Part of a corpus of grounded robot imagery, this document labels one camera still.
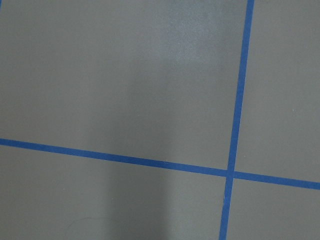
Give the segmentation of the blue tape grid lines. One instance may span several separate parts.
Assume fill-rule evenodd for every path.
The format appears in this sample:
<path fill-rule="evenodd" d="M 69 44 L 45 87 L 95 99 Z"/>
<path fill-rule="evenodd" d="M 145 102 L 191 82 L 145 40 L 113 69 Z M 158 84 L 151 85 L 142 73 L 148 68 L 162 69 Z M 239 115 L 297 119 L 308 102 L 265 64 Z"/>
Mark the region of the blue tape grid lines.
<path fill-rule="evenodd" d="M 247 62 L 248 62 L 248 55 L 249 55 L 249 48 L 250 48 L 250 37 L 251 37 L 251 29 L 252 29 L 252 20 L 254 15 L 254 5 L 255 5 L 255 2 L 253 0 L 247 1 L 245 19 L 244 19 L 244 25 L 243 25 L 241 55 L 240 55 L 239 71 L 238 71 L 238 77 L 237 77 L 234 113 L 233 113 L 233 120 L 232 120 L 232 131 L 231 131 L 231 137 L 230 137 L 229 154 L 228 154 L 228 162 L 227 162 L 226 169 L 204 167 L 204 166 L 190 165 L 190 164 L 183 164 L 183 163 L 169 162 L 169 161 L 160 161 L 160 160 L 153 160 L 153 159 L 146 159 L 146 158 L 138 158 L 138 157 L 132 157 L 132 156 L 123 156 L 123 155 L 88 151 L 88 150 L 82 150 L 82 149 L 75 149 L 75 148 L 68 148 L 68 147 L 61 147 L 61 146 L 54 146 L 54 145 L 47 145 L 47 144 L 40 144 L 40 143 L 33 143 L 33 142 L 25 142 L 25 141 L 6 139 L 6 138 L 1 138 L 0 144 L 2 146 L 21 148 L 21 149 L 27 149 L 27 150 L 34 150 L 34 151 L 69 155 L 69 156 L 77 156 L 77 157 L 125 163 L 125 164 L 133 164 L 133 165 L 160 168 L 160 169 L 168 169 L 173 171 L 196 173 L 201 175 L 223 177 L 225 179 L 225 187 L 224 187 L 224 194 L 223 194 L 223 205 L 221 209 L 221 219 L 220 219 L 219 237 L 218 237 L 220 240 L 227 239 L 233 183 L 235 179 L 267 183 L 267 184 L 276 184 L 276 185 L 282 185 L 282 186 L 290 186 L 295 188 L 319 190 L 320 188 L 319 182 L 285 178 L 285 177 L 279 177 L 279 176 L 255 174 L 255 173 L 248 173 L 248 172 L 235 170 L 238 141 L 239 141 L 239 132 L 240 132 L 240 125 L 241 125 L 241 117 L 242 117 L 243 98 L 244 98 L 245 83 L 246 83 L 246 77 L 247 77 Z"/>

